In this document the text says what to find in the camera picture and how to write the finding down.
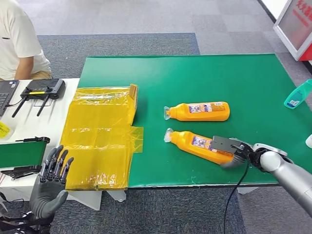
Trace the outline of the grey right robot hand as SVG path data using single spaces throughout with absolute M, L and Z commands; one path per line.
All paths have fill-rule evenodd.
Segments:
M 221 136 L 213 136 L 211 142 L 211 147 L 217 151 L 229 153 L 230 159 L 227 159 L 225 162 L 220 163 L 223 169 L 236 168 L 247 161 L 248 155 L 252 153 L 252 145 L 239 141 L 236 138 L 225 138 Z

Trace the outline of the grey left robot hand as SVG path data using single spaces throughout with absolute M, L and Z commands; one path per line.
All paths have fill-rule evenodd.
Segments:
M 38 218 L 49 218 L 68 197 L 65 190 L 73 157 L 65 162 L 68 150 L 63 145 L 52 149 L 36 177 L 29 200 L 30 210 Z

